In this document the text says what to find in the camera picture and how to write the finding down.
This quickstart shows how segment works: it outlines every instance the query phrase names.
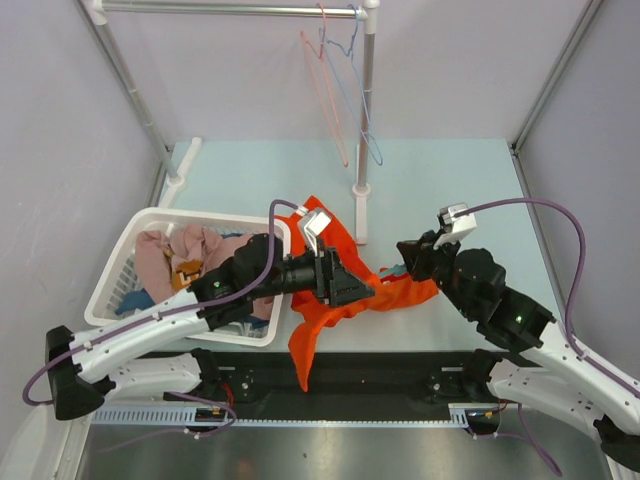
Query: metal frame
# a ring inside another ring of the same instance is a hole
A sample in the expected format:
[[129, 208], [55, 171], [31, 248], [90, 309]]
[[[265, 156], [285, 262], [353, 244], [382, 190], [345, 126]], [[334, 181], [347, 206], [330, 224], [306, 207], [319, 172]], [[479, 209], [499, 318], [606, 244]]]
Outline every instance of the metal frame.
[[336, 8], [319, 6], [269, 6], [269, 5], [244, 5], [244, 4], [220, 4], [209, 2], [174, 3], [171, 1], [154, 0], [76, 0], [82, 6], [86, 16], [91, 19], [93, 32], [98, 39], [98, 45], [102, 49], [109, 64], [113, 68], [118, 80], [124, 86], [129, 100], [137, 113], [145, 133], [151, 143], [158, 160], [166, 169], [171, 179], [179, 178], [176, 167], [171, 162], [171, 155], [167, 144], [162, 138], [153, 117], [142, 98], [142, 95], [131, 75], [126, 61], [118, 47], [107, 22], [106, 12], [131, 12], [131, 13], [174, 13], [174, 14], [208, 14], [208, 15], [254, 15], [277, 17], [306, 17], [336, 19], [360, 19], [365, 21], [365, 41], [363, 60], [363, 86], [364, 102], [362, 106], [362, 131], [358, 153], [358, 174], [356, 188], [367, 188], [367, 157], [369, 135], [369, 120], [366, 112], [371, 111], [372, 78], [373, 78], [373, 49], [376, 31], [376, 17], [379, 0], [365, 0], [363, 7], [356, 10], [352, 8]]
[[540, 118], [540, 115], [546, 107], [549, 99], [556, 91], [558, 85], [560, 84], [560, 80], [567, 70], [567, 67], [578, 51], [580, 45], [582, 45], [582, 42], [586, 38], [587, 33], [593, 25], [596, 15], [606, 1], [607, 0], [590, 0], [582, 10], [580, 18], [574, 25], [573, 30], [569, 34], [569, 38], [562, 47], [560, 56], [556, 60], [556, 63], [553, 65], [553, 68], [551, 69], [547, 80], [542, 86], [542, 90], [538, 94], [535, 102], [533, 102], [531, 110], [529, 110], [529, 113], [527, 114], [522, 127], [520, 127], [520, 130], [518, 131], [518, 135], [513, 142], [513, 150], [516, 155], [520, 154], [520, 151], [522, 150], [524, 143], [529, 137], [531, 130], [538, 121], [538, 118]]

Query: orange cloth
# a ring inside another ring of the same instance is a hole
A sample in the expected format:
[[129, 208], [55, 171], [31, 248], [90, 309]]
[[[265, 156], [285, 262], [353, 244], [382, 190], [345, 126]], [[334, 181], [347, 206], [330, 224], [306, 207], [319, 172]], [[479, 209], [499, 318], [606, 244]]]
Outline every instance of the orange cloth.
[[[289, 339], [289, 351], [296, 366], [300, 387], [309, 390], [309, 372], [316, 349], [316, 339], [324, 327], [335, 327], [343, 318], [353, 318], [364, 310], [386, 312], [396, 308], [411, 307], [423, 303], [438, 293], [438, 287], [431, 280], [414, 282], [408, 275], [392, 277], [382, 283], [380, 278], [367, 268], [358, 256], [356, 243], [346, 228], [327, 208], [315, 197], [309, 197], [304, 204], [309, 210], [324, 208], [332, 218], [329, 226], [320, 234], [325, 245], [338, 250], [343, 265], [353, 274], [371, 285], [376, 295], [371, 298], [354, 302], [339, 308], [330, 308], [318, 302], [313, 293], [306, 291], [296, 293], [291, 302], [291, 308], [304, 317], [304, 323], [299, 325]], [[305, 244], [297, 222], [300, 217], [293, 214], [290, 218], [282, 218], [291, 230], [291, 253], [301, 255]]]

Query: white pole base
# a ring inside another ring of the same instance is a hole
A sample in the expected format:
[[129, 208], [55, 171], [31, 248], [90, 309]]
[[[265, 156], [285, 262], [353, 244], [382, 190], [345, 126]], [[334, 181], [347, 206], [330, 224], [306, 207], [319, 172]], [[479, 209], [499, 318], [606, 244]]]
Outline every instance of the white pole base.
[[191, 139], [191, 145], [187, 149], [187, 152], [182, 157], [180, 166], [178, 167], [178, 176], [175, 178], [167, 177], [165, 184], [167, 189], [162, 195], [158, 207], [171, 208], [176, 201], [178, 194], [187, 187], [187, 175], [193, 166], [193, 162], [202, 149], [202, 139], [200, 137], [193, 137]]

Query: light blue table surface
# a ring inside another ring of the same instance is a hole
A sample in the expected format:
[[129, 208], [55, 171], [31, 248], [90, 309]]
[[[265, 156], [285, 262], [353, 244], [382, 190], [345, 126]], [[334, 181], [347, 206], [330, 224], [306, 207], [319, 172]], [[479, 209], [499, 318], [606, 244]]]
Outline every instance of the light blue table surface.
[[[441, 207], [459, 202], [473, 206], [522, 196], [508, 146], [502, 139], [381, 140], [379, 144], [385, 163], [379, 167], [370, 162], [368, 182], [373, 191], [368, 205], [369, 243], [360, 249], [372, 270], [401, 263], [396, 242], [417, 239], [426, 230], [437, 229], [436, 214]], [[188, 145], [176, 145], [175, 161], [182, 158]], [[330, 141], [208, 141], [174, 207], [266, 217], [274, 198], [303, 203], [309, 195], [315, 195], [353, 234], [354, 167], [342, 167]], [[289, 214], [285, 208], [279, 213]], [[510, 286], [558, 316], [527, 208], [501, 207], [478, 213], [476, 219], [478, 228], [465, 239], [463, 248], [487, 248], [507, 269]], [[268, 347], [185, 339], [171, 348], [287, 351], [289, 337], [302, 321], [289, 305], [290, 298], [285, 297], [277, 336]], [[317, 351], [475, 348], [495, 349], [442, 294], [410, 309], [364, 312], [345, 319], [335, 328], [323, 330], [317, 344]]]

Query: horizontal rod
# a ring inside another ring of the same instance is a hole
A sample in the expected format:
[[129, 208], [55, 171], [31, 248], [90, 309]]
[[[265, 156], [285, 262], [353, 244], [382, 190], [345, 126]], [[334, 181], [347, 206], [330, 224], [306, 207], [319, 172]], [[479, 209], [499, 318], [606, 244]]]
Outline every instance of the horizontal rod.
[[[191, 13], [209, 15], [258, 15], [274, 17], [322, 17], [320, 7], [243, 5], [206, 2], [162, 2], [146, 0], [104, 0], [102, 8], [107, 12], [135, 13]], [[353, 19], [356, 12], [352, 8], [325, 7], [327, 18]], [[358, 18], [366, 20], [367, 14], [358, 7]]]

